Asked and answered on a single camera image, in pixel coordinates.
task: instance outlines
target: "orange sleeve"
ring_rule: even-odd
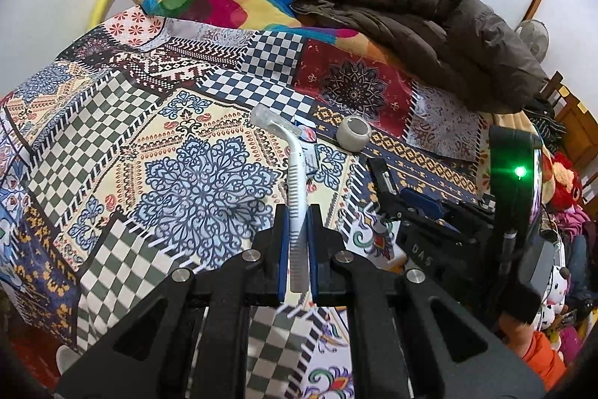
[[[564,362],[558,353],[551,349],[548,338],[541,331],[533,333],[531,345],[523,360],[540,376],[547,391],[565,372]]]

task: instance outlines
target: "tape roll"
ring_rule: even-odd
[[[363,117],[350,115],[340,123],[336,137],[345,151],[359,152],[370,142],[372,128]]]

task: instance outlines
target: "wooden chair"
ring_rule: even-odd
[[[588,164],[598,155],[598,123],[562,82],[563,76],[558,71],[555,72],[540,95],[551,101],[552,107],[564,104],[555,117],[567,128],[560,149],[573,163],[573,167],[583,174]],[[587,193],[597,178],[598,172],[590,176],[583,186],[582,195]],[[595,218],[598,213],[598,195],[591,199],[582,197],[581,207],[590,218]]]

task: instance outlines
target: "blue and white checkered pattern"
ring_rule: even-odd
[[[314,102],[312,97],[278,83],[222,68],[214,70],[208,80],[198,83],[198,87],[210,95],[249,107],[264,104],[289,120],[295,114],[306,117]]]
[[[258,31],[235,67],[275,83],[289,85],[297,68],[303,36],[282,31]]]

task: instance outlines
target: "red stuffed toy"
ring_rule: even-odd
[[[555,190],[550,204],[557,211],[571,208],[581,198],[581,178],[567,157],[557,152],[552,159]]]

